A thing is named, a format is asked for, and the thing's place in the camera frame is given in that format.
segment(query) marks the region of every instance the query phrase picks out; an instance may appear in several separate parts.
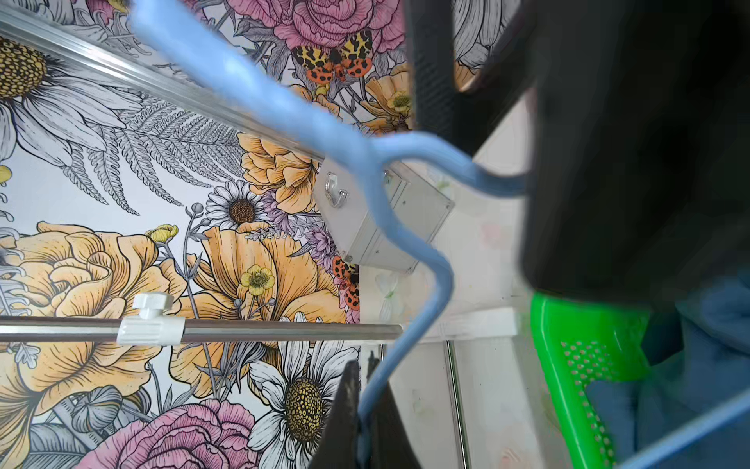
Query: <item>perforated green plastic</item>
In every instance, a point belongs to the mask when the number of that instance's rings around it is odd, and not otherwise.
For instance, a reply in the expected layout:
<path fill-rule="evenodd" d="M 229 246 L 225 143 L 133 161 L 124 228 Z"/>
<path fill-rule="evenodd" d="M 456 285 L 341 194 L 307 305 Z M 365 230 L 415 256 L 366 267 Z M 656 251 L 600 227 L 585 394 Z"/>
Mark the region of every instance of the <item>perforated green plastic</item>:
<path fill-rule="evenodd" d="M 639 380 L 647 374 L 641 339 L 648 317 L 647 311 L 534 295 L 534 344 L 576 469 L 616 464 L 611 436 L 584 390 L 594 380 Z"/>

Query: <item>aluminum rail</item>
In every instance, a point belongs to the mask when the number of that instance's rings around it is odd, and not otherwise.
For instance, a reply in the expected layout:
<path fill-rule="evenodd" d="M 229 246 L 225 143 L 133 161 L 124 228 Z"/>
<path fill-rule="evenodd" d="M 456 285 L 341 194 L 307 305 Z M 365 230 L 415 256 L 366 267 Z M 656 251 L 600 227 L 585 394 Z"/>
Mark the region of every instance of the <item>aluminum rail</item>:
<path fill-rule="evenodd" d="M 284 148 L 323 161 L 320 153 L 266 127 L 249 114 L 199 86 L 169 78 L 148 65 L 129 59 L 101 44 L 72 35 L 60 25 L 31 11 L 2 3 L 0 36 L 34 47 L 74 65 L 97 71 L 122 82 L 123 86 L 169 101 L 176 106 L 229 125 L 238 131 L 263 137 Z"/>
<path fill-rule="evenodd" d="M 119 319 L 0 317 L 0 342 L 113 342 Z M 182 343 L 234 341 L 392 341 L 397 324 L 295 323 L 213 319 L 185 320 Z"/>
<path fill-rule="evenodd" d="M 469 435 L 467 434 L 466 421 L 464 420 L 464 401 L 461 398 L 461 382 L 458 379 L 458 361 L 453 341 L 445 341 L 444 351 L 445 363 L 448 366 L 448 395 L 451 398 L 459 468 L 471 469 Z"/>

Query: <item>metal hook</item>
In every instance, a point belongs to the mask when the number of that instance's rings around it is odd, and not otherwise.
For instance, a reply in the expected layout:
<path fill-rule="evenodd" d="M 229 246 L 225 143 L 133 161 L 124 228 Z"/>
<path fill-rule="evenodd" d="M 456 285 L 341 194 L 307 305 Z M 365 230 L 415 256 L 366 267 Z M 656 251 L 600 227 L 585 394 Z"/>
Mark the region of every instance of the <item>metal hook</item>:
<path fill-rule="evenodd" d="M 338 197 L 334 197 L 333 191 L 335 190 L 337 181 L 338 177 L 336 177 L 335 174 L 329 171 L 328 178 L 325 180 L 325 198 L 328 199 L 328 203 L 330 203 L 331 207 L 333 207 L 334 209 L 340 208 L 344 204 L 344 201 L 347 199 L 347 196 L 349 196 L 349 193 L 344 189 L 339 189 Z"/>

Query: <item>metal box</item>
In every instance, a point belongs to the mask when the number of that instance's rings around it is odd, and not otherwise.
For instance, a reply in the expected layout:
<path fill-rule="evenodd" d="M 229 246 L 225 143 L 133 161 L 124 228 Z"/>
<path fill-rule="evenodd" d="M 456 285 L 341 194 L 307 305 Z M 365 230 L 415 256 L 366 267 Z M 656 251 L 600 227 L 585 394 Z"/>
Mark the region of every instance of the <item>metal box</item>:
<path fill-rule="evenodd" d="M 401 162 L 383 172 L 383 185 L 401 222 L 424 241 L 432 241 L 453 202 Z M 414 270 L 417 260 L 377 228 L 356 180 L 342 167 L 325 160 L 313 195 L 346 262 L 405 273 Z"/>

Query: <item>blue cloth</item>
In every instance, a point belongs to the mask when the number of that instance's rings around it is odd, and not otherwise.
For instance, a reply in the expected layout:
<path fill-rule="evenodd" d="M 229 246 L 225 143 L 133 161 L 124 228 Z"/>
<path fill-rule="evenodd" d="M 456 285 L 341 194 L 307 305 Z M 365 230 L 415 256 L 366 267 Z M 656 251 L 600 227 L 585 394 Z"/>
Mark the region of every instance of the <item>blue cloth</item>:
<path fill-rule="evenodd" d="M 725 278 L 678 302 L 683 349 L 637 383 L 586 389 L 619 461 L 750 387 L 750 275 Z M 750 466 L 750 415 L 659 464 L 660 469 Z"/>

